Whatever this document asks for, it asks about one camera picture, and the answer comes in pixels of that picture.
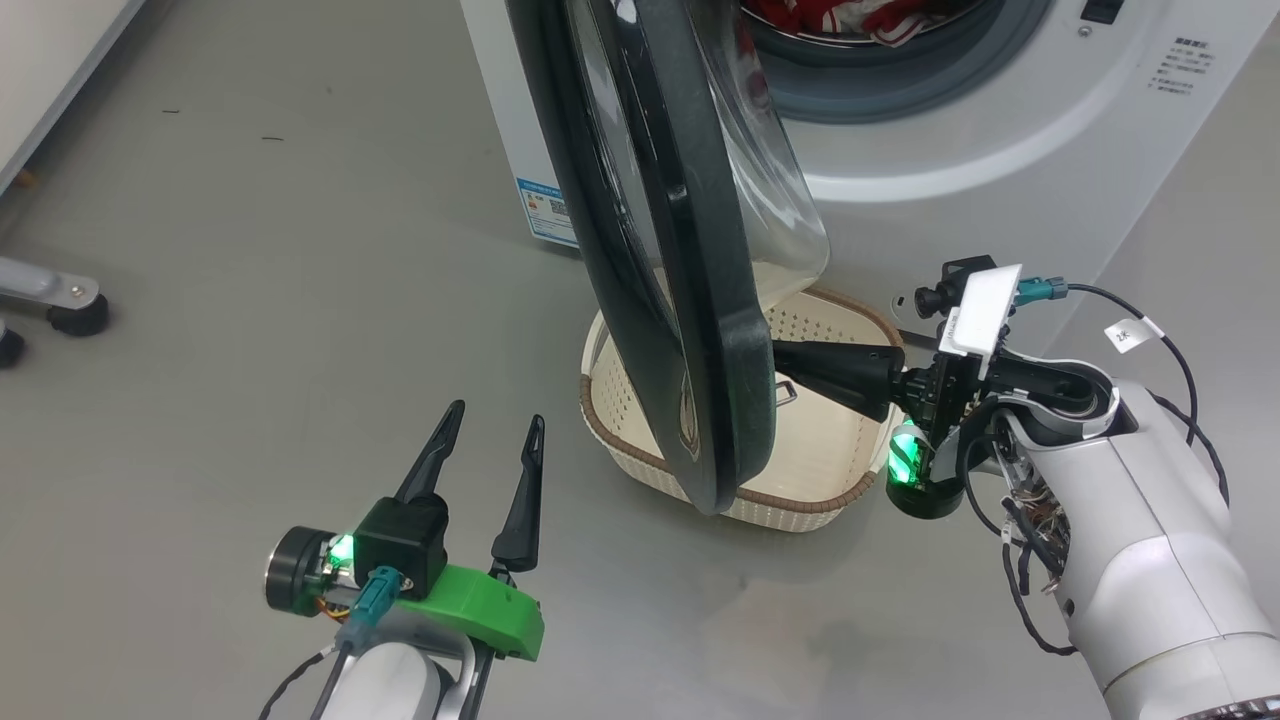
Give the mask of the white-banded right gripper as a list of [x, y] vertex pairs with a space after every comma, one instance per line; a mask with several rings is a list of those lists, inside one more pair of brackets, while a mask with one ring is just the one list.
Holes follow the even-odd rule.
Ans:
[[893, 345], [818, 341], [772, 343], [774, 369], [794, 383], [873, 421], [895, 406], [909, 418], [890, 441], [887, 495], [915, 519], [954, 512], [966, 493], [966, 447], [983, 421], [972, 419], [1018, 293], [1019, 265], [977, 272], [948, 311], [927, 368], [905, 368]]

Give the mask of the white front-loading washing machine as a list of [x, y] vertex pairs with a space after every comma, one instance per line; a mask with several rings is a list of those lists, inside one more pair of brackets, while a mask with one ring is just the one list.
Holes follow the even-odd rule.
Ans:
[[[559, 188], [506, 0], [461, 0], [515, 181]], [[899, 47], [740, 6], [831, 242], [819, 286], [924, 334], [911, 295], [988, 254], [1094, 279], [1280, 0], [988, 0]]]

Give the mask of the beige perforated laundry basket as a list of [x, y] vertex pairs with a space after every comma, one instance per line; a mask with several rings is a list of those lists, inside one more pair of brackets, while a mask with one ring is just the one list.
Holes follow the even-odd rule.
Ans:
[[[892, 345], [902, 338], [870, 306], [822, 290], [809, 290], [765, 314], [782, 341]], [[594, 437], [632, 479], [685, 501], [660, 456], [604, 318], [593, 318], [580, 363], [580, 407]], [[873, 421], [800, 388], [778, 409], [778, 430], [765, 470], [739, 488], [727, 518], [773, 530], [820, 529], [868, 493], [890, 460], [892, 429], [905, 416], [893, 410]]]

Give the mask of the red and white garment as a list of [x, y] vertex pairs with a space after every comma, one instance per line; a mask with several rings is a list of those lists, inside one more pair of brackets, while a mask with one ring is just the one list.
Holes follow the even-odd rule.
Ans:
[[786, 37], [899, 47], [950, 24], [988, 0], [740, 0], [742, 10]]

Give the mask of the black washing machine door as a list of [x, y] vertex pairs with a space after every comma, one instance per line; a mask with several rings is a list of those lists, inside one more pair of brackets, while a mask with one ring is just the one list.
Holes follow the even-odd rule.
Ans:
[[687, 500], [726, 511], [771, 460], [765, 311], [829, 237], [739, 0], [506, 0], [593, 291]]

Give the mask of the grey stand leg with caster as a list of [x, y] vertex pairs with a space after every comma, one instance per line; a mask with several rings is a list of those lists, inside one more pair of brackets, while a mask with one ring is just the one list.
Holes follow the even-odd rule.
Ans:
[[110, 304], [97, 281], [0, 256], [0, 296], [46, 307], [46, 322], [70, 337], [101, 334]]

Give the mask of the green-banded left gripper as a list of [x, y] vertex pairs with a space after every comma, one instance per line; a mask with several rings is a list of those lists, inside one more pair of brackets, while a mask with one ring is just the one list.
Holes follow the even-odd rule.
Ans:
[[[449, 404], [399, 484], [394, 500], [410, 502], [435, 492], [445, 460], [453, 454], [466, 404]], [[538, 568], [545, 421], [534, 415], [521, 448], [521, 477], [506, 523], [492, 544], [490, 574], [520, 574]], [[399, 594], [376, 624], [342, 632], [356, 655], [375, 644], [398, 642], [458, 659], [489, 648], [506, 659], [534, 662], [545, 637], [538, 601], [507, 577], [448, 565], [422, 600]], [[314, 618], [352, 609], [361, 593], [355, 574], [355, 538], [307, 527], [289, 529], [271, 552], [264, 574], [268, 606]]]

